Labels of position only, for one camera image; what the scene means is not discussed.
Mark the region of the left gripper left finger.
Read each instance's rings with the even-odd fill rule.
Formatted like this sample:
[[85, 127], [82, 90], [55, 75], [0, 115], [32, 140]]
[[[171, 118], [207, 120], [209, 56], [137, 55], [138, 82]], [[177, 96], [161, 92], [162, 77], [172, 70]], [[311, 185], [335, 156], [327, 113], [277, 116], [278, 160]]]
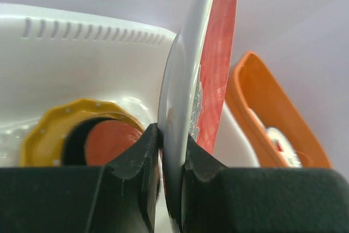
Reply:
[[158, 127], [103, 166], [1, 168], [1, 232], [153, 232]]

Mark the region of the small red round plate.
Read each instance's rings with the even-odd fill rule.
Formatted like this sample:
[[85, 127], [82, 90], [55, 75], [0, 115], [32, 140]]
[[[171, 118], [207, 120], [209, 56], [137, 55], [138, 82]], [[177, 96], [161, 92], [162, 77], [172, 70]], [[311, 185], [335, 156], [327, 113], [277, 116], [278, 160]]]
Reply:
[[105, 120], [95, 125], [88, 133], [84, 145], [88, 165], [105, 165], [131, 147], [142, 131], [131, 124]]

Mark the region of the red and teal round plate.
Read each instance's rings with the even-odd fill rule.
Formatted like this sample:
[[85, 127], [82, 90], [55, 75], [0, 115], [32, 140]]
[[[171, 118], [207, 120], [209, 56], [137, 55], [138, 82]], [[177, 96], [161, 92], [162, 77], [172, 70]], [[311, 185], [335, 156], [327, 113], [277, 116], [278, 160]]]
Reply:
[[158, 128], [163, 184], [174, 232], [183, 226], [183, 172], [189, 138], [213, 152], [220, 123], [237, 0], [192, 0], [176, 35], [161, 85]]

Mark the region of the yellow dotted scalloped plate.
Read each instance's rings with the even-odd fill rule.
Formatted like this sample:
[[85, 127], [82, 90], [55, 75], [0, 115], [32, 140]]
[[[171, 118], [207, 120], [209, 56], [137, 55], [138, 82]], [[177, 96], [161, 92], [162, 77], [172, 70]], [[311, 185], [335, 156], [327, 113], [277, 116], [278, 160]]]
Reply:
[[62, 165], [64, 143], [83, 121], [98, 117], [121, 120], [143, 132], [142, 124], [119, 105], [82, 98], [49, 109], [24, 138], [20, 148], [20, 167]]

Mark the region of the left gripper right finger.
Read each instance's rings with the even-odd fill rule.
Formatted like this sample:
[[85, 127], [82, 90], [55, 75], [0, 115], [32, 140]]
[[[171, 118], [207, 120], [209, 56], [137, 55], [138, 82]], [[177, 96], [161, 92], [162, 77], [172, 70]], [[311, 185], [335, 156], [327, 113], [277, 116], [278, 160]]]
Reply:
[[348, 182], [332, 169], [229, 168], [188, 137], [184, 232], [348, 232]]

